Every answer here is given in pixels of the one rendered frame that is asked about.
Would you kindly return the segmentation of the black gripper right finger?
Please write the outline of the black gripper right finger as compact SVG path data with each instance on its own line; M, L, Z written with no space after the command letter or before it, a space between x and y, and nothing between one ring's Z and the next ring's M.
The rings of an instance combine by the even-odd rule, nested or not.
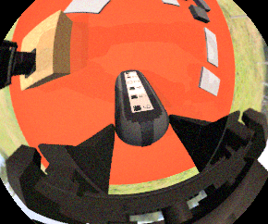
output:
M220 142L224 139L226 128L238 122L241 111L235 111L213 122L204 119L194 119L170 115L171 128L185 145L190 159L196 164L201 174L206 168L211 167L210 160L215 156Z

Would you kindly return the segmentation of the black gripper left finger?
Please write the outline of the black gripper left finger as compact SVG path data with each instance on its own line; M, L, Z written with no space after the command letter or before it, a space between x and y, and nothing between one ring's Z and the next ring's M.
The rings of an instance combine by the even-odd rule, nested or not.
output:
M115 140L116 127L112 123L79 145L43 143L38 149L48 164L74 168L98 192L108 194Z

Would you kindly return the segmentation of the dark grey switch panel with green rocker switches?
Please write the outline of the dark grey switch panel with green rocker switches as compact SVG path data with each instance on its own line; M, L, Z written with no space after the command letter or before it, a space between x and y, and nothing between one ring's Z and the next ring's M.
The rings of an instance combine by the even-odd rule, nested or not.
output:
M166 108L137 68L116 76L116 135L123 143L150 146L166 134L170 126Z

